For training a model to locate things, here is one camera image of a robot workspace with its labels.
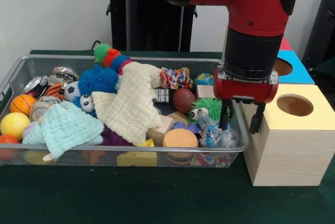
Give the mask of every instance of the green spiky ball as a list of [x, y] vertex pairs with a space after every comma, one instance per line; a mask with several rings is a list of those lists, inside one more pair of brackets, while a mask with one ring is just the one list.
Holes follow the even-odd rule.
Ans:
[[101, 43], [97, 47], [94, 48], [94, 58], [96, 63], [102, 63], [108, 50], [111, 49], [106, 43]]
[[190, 124], [196, 124], [197, 121], [194, 121], [191, 117], [191, 111], [193, 109], [200, 109], [205, 107], [208, 112], [209, 116], [214, 120], [214, 121], [219, 121], [220, 116], [221, 116], [221, 107], [222, 107], [222, 101], [218, 100], [216, 98], [201, 98], [199, 100], [196, 100], [193, 102], [193, 106], [191, 110], [188, 112], [187, 115], [187, 121]]

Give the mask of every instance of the yellow ball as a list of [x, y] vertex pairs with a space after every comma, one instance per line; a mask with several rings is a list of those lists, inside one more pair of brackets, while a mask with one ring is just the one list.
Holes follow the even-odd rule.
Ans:
[[3, 135], [8, 134], [22, 140], [23, 131], [30, 124], [29, 118], [23, 113], [10, 113], [0, 123], [0, 131]]

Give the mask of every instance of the purple cloth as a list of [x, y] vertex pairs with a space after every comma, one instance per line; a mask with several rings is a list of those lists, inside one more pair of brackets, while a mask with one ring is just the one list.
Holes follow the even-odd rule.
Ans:
[[107, 126], [104, 127], [104, 130], [100, 135], [103, 137], [103, 142], [100, 145], [112, 145], [112, 146], [130, 146], [132, 147], [133, 144], [129, 143], [123, 137], [120, 137], [117, 133], [110, 130]]

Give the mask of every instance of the white wall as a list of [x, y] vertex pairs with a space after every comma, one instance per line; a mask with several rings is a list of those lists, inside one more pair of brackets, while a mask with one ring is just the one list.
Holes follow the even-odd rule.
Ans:
[[31, 49], [89, 49], [111, 43], [109, 0], [0, 0], [0, 80]]
[[[303, 57], [308, 38], [321, 0], [297, 0], [288, 22], [285, 36], [300, 58]], [[193, 51], [222, 51], [228, 12], [225, 7], [197, 7], [198, 18], [193, 25], [191, 49]]]
[[[31, 49], [88, 49], [111, 42], [109, 0], [0, 0], [0, 80]], [[320, 0], [297, 0], [286, 37], [300, 57]], [[221, 51], [228, 21], [225, 7], [197, 7], [191, 50]]]

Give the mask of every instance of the round hole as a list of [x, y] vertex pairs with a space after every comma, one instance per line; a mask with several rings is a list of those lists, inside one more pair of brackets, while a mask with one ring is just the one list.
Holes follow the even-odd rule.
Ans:
[[295, 94], [280, 96], [277, 99], [277, 106], [280, 110], [298, 117], [307, 116], [314, 109], [313, 104], [308, 99]]
[[278, 72], [279, 76], [286, 76], [292, 72], [293, 68], [289, 62], [278, 58], [273, 67], [273, 70]]

